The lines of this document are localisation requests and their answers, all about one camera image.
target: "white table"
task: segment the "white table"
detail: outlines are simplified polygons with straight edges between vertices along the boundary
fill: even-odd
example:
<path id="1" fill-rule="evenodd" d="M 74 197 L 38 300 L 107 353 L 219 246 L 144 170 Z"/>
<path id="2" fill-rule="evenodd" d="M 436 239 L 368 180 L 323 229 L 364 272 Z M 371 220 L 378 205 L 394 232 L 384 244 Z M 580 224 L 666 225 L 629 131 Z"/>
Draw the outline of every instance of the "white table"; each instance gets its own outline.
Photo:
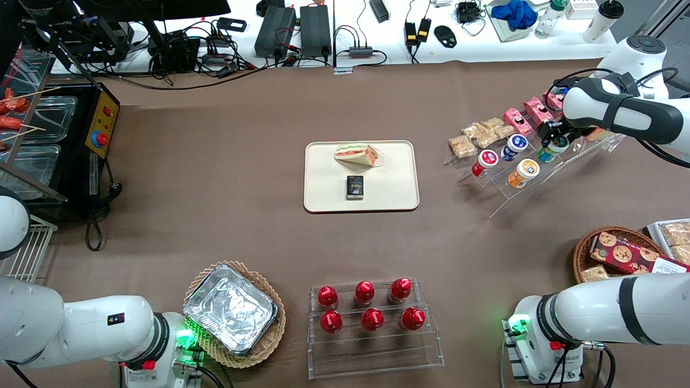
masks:
<path id="1" fill-rule="evenodd" d="M 295 8 L 297 8 L 297 16 L 299 17 L 299 7 L 311 3 L 311 0 L 292 0 Z M 336 26 L 348 24 L 357 27 L 357 16 L 362 11 L 364 6 L 363 1 L 357 0 L 336 0 Z M 368 37 L 368 44 L 374 50 L 381 50 L 388 55 L 386 64 L 409 64 L 411 62 L 410 55 L 404 46 L 403 23 L 405 15 L 408 10 L 408 2 L 406 0 L 389 0 L 386 4 L 391 14 L 391 20 L 378 23 L 371 7 L 366 1 L 367 9 L 359 20 L 364 34 Z M 254 42 L 259 33 L 263 19 L 256 15 L 255 7 L 258 0 L 230 0 L 230 8 L 232 12 L 225 17 L 234 19 L 243 19 L 247 21 L 247 29 L 244 32 L 228 32 L 233 36 L 239 45 L 240 54 L 247 61 L 256 66 L 263 66 L 266 63 L 264 58 L 256 56 L 254 51 Z M 417 25 L 424 15 L 428 2 L 425 0 L 416 0 L 412 5 L 409 21 L 415 22 Z M 333 12 L 333 0 L 326 0 L 329 13 Z M 486 18 L 486 27 L 476 37 L 468 36 L 461 26 L 456 23 L 455 15 L 453 13 L 454 6 L 430 8 L 428 17 L 431 18 L 431 31 L 428 41 L 420 46 L 417 53 L 417 59 L 421 63 L 442 63 L 447 61 L 463 61 L 463 62 L 493 62 L 493 61 L 542 61 L 554 59 L 595 59 L 604 57 L 608 54 L 615 45 L 615 39 L 610 31 L 608 31 L 603 38 L 597 43 L 585 43 L 582 40 L 582 32 L 587 28 L 589 20 L 568 20 L 562 18 L 558 21 L 556 29 L 551 37 L 548 39 L 538 39 L 534 34 L 530 33 L 527 37 L 517 41 L 502 43 L 499 41 L 493 25 L 489 18 Z M 214 20 L 216 17 L 206 18 L 206 20 Z M 168 32 L 181 30 L 194 22 L 201 19 L 180 19 L 167 21 Z M 331 18 L 331 30 L 334 29 L 333 20 Z M 164 24 L 156 22 L 158 28 L 163 32 Z M 457 37 L 457 45 L 454 48 L 445 48 L 433 36 L 433 29 L 436 26 L 445 25 L 453 30 Z M 133 23 L 136 33 L 134 41 L 139 41 L 146 36 L 146 30 L 139 24 Z M 200 27 L 208 29 L 208 24 L 200 25 Z M 471 32 L 475 32 L 479 27 L 478 23 L 473 23 L 466 26 Z M 205 36 L 200 30 L 192 29 L 188 31 L 190 36 Z M 299 34 L 293 36 L 291 41 L 296 46 L 301 46 L 301 39 Z M 352 37 L 347 32 L 341 32 L 337 37 L 337 50 L 345 50 L 352 44 Z M 220 49 L 224 52 L 229 52 L 227 49 Z M 206 51 L 205 44 L 202 44 L 200 53 Z M 148 69 L 148 61 L 150 56 L 146 50 L 140 50 L 128 56 L 124 61 L 115 66 L 116 72 L 146 72 Z M 352 66 L 353 64 L 375 63 L 380 59 L 349 59 L 346 54 L 338 58 L 338 66 Z M 328 59 L 329 63 L 333 62 L 333 58 Z M 302 61 L 301 67 L 307 66 L 323 66 L 323 64 L 316 61 Z M 52 72 L 54 74 L 66 73 L 65 68 L 56 62 Z"/>

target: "blue cloth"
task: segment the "blue cloth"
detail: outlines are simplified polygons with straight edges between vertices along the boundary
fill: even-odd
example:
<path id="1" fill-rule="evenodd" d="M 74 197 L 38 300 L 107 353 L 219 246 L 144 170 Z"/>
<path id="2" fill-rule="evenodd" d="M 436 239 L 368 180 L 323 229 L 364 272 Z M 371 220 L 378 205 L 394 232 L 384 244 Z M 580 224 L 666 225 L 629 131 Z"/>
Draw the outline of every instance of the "blue cloth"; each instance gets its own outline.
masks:
<path id="1" fill-rule="evenodd" d="M 508 21 L 516 30 L 526 30 L 537 22 L 537 13 L 524 0 L 511 0 L 505 6 L 491 8 L 491 17 Z"/>

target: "white bottle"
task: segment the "white bottle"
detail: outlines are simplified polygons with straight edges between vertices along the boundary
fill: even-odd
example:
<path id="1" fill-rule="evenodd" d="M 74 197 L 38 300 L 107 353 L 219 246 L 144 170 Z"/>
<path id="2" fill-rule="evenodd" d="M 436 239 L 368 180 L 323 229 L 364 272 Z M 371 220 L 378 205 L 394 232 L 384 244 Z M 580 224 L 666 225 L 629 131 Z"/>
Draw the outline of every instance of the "white bottle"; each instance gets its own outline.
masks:
<path id="1" fill-rule="evenodd" d="M 623 5 L 616 0 L 608 0 L 599 6 L 589 27 L 582 34 L 587 43 L 594 43 L 602 37 L 611 26 L 623 16 Z"/>
<path id="2" fill-rule="evenodd" d="M 554 27 L 558 19 L 565 12 L 565 7 L 569 0 L 551 0 L 551 4 L 546 9 L 546 12 L 539 18 L 537 28 L 534 30 L 534 35 L 540 39 L 546 39 L 553 33 Z"/>

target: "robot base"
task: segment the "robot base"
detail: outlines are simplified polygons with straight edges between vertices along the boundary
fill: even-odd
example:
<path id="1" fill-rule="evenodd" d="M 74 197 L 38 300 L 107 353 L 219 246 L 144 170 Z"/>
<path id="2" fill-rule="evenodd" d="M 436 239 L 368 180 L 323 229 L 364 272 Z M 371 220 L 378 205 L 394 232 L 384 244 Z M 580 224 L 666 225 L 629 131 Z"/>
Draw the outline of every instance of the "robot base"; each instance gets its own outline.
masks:
<path id="1" fill-rule="evenodd" d="M 537 322 L 537 305 L 540 296 L 528 296 L 520 301 L 515 313 L 503 321 L 508 354 L 511 356 L 513 376 L 516 380 L 528 380 L 532 384 L 546 384 L 553 373 L 563 350 L 552 350 L 551 343 L 539 328 Z M 508 336 L 518 330 L 520 336 Z M 568 351 L 566 356 L 565 376 L 563 382 L 576 382 L 582 378 L 582 346 Z M 561 381 L 562 366 L 558 367 L 552 384 Z"/>
<path id="2" fill-rule="evenodd" d="M 201 373 L 190 373 L 180 369 L 173 369 L 175 360 L 194 360 L 199 358 L 193 352 L 180 349 L 177 346 L 177 332 L 187 329 L 184 317 L 178 313 L 163 313 L 163 317 L 170 325 L 170 338 L 163 356 L 156 361 L 156 366 L 150 371 L 133 371 L 124 368 L 124 383 L 127 388 L 201 388 Z M 201 359 L 194 360 L 201 365 Z"/>

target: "green lid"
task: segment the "green lid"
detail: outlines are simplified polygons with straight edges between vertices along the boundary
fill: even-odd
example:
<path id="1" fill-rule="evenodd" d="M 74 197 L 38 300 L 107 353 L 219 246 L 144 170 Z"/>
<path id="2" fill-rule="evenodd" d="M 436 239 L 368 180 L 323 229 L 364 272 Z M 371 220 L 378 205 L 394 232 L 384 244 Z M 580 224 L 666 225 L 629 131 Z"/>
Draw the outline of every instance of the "green lid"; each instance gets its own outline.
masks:
<path id="1" fill-rule="evenodd" d="M 551 7 L 556 11 L 563 11 L 569 0 L 551 0 Z"/>

